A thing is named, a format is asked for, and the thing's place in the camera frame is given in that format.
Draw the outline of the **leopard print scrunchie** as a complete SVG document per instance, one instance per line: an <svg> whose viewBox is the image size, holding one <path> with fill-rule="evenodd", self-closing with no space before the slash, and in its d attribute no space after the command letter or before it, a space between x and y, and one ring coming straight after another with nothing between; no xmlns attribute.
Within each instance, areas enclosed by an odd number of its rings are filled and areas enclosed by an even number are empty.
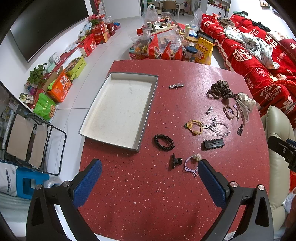
<svg viewBox="0 0 296 241"><path fill-rule="evenodd" d="M217 90L220 92L222 99L229 99L236 97L236 94L230 89L229 84L225 80L218 80L211 85L211 90Z"/></svg>

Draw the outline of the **white jewelry tray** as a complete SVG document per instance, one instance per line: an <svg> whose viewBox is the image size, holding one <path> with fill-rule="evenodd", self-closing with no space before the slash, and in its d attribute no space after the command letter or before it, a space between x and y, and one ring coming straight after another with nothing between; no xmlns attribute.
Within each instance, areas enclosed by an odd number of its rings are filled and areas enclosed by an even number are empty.
<svg viewBox="0 0 296 241"><path fill-rule="evenodd" d="M138 152L158 78L144 73L109 73L85 116L79 134Z"/></svg>

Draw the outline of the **black claw hair clip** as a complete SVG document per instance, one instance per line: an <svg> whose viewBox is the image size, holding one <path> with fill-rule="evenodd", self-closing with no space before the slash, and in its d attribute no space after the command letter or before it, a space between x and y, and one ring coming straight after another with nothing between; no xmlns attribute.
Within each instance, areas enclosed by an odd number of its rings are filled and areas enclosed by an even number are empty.
<svg viewBox="0 0 296 241"><path fill-rule="evenodd" d="M183 162L183 159L182 158L177 158L175 156L175 154L172 154L171 156L171 168L174 169L176 166L179 166L181 165Z"/></svg>

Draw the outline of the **black folding cart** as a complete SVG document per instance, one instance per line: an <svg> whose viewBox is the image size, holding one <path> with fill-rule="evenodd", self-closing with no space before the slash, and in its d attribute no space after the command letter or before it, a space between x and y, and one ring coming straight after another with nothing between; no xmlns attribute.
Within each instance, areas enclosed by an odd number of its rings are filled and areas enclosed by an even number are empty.
<svg viewBox="0 0 296 241"><path fill-rule="evenodd" d="M58 169L48 171L50 140L54 132L61 134L63 147ZM41 119L36 114L29 113L22 116L13 112L4 129L4 136L1 137L1 158L18 167L59 176L62 171L66 141L66 132Z"/></svg>

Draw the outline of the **green snack bag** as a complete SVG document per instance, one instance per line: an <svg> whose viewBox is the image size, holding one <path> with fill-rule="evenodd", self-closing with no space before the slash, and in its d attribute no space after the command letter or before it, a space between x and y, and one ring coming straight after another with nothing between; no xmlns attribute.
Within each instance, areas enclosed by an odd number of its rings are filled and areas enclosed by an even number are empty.
<svg viewBox="0 0 296 241"><path fill-rule="evenodd" d="M40 93L39 99L34 108L34 114L39 115L46 121L49 121L54 116L55 111L55 102L47 95Z"/></svg>

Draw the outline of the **silver rhinestone barrette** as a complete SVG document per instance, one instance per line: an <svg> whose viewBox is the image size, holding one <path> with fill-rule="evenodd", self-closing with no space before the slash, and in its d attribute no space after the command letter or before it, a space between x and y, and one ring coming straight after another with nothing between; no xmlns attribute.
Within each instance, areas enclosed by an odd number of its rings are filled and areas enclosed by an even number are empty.
<svg viewBox="0 0 296 241"><path fill-rule="evenodd" d="M176 88L181 88L181 87L184 87L184 84L176 83L176 84L172 84L172 85L168 86L169 89L176 89Z"/></svg>

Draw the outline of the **small silver charm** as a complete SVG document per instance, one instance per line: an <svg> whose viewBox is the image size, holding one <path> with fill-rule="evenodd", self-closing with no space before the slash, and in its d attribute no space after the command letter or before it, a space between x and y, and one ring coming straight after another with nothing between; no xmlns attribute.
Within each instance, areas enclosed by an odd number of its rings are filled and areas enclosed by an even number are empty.
<svg viewBox="0 0 296 241"><path fill-rule="evenodd" d="M206 111L206 115L209 115L211 113L211 111L213 110L213 107L210 106L210 108L208 108L208 110Z"/></svg>

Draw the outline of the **black rectangular hair clip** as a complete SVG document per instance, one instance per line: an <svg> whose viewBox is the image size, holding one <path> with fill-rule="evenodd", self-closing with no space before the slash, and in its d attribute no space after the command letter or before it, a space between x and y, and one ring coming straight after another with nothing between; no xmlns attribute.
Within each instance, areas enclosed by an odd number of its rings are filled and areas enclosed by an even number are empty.
<svg viewBox="0 0 296 241"><path fill-rule="evenodd" d="M214 140L206 140L203 142L203 147L205 150L212 150L212 149L218 149L224 147L224 140L222 138L220 139L214 139Z"/></svg>

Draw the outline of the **yellow snack bag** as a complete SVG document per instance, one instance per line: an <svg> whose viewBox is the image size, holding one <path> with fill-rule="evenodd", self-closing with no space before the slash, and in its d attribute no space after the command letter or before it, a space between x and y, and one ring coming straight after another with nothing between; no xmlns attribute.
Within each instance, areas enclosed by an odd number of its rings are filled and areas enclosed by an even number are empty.
<svg viewBox="0 0 296 241"><path fill-rule="evenodd" d="M214 44L204 38L199 38L196 44L196 57L195 62L200 64L211 64L211 57Z"/></svg>

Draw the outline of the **beige leather chair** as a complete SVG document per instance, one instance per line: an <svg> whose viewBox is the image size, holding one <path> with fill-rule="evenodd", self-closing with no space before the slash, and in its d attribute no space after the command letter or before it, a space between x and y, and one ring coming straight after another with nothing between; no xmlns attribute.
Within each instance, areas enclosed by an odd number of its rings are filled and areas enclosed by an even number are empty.
<svg viewBox="0 0 296 241"><path fill-rule="evenodd" d="M288 117L277 107L270 106L261 118L266 138L271 136L282 140L295 140L295 134ZM287 218L282 203L290 192L290 170L284 157L269 150L270 180L269 203L273 216L273 230L278 232Z"/></svg>

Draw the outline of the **green yellow gift box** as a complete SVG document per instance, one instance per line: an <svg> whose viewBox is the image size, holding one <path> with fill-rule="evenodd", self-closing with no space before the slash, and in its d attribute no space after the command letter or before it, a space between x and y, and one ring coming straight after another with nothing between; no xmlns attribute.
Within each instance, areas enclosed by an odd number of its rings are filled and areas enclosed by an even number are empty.
<svg viewBox="0 0 296 241"><path fill-rule="evenodd" d="M78 78L86 66L83 56L73 59L65 69L65 73L70 80Z"/></svg>

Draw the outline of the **red gift box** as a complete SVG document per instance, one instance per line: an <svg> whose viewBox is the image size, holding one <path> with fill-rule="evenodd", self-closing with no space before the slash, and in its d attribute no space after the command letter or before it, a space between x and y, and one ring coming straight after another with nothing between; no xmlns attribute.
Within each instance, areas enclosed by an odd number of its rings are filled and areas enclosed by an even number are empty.
<svg viewBox="0 0 296 241"><path fill-rule="evenodd" d="M88 35L80 44L79 49L83 57L88 57L96 48L94 34Z"/></svg>

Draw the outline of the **grey white clothes pile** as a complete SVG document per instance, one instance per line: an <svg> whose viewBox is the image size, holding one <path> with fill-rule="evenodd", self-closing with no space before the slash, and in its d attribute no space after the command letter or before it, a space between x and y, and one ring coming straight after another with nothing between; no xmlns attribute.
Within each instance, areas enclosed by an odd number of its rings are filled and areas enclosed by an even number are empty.
<svg viewBox="0 0 296 241"><path fill-rule="evenodd" d="M247 51L255 56L267 69L276 70L280 67L277 62L273 61L273 47L267 44L266 41L259 37L255 37L249 33L243 33L234 28L226 27L224 29L225 35L236 42L243 45Z"/></svg>

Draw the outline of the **black wall television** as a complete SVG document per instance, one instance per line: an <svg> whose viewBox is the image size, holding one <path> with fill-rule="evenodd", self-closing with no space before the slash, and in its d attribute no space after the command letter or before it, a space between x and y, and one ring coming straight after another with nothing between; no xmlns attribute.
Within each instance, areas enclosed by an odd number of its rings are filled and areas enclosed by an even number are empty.
<svg viewBox="0 0 296 241"><path fill-rule="evenodd" d="M11 27L11 34L27 62L54 37L85 19L83 0L33 1Z"/></svg>

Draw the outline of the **white polka dot bow clip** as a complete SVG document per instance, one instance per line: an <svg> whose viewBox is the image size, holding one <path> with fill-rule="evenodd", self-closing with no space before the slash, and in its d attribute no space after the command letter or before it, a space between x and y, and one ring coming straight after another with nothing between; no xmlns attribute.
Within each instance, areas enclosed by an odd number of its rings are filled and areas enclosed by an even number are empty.
<svg viewBox="0 0 296 241"><path fill-rule="evenodd" d="M234 99L238 107L238 112L242 118L243 125L245 126L249 120L249 115L256 107L256 101L243 92L238 93Z"/></svg>

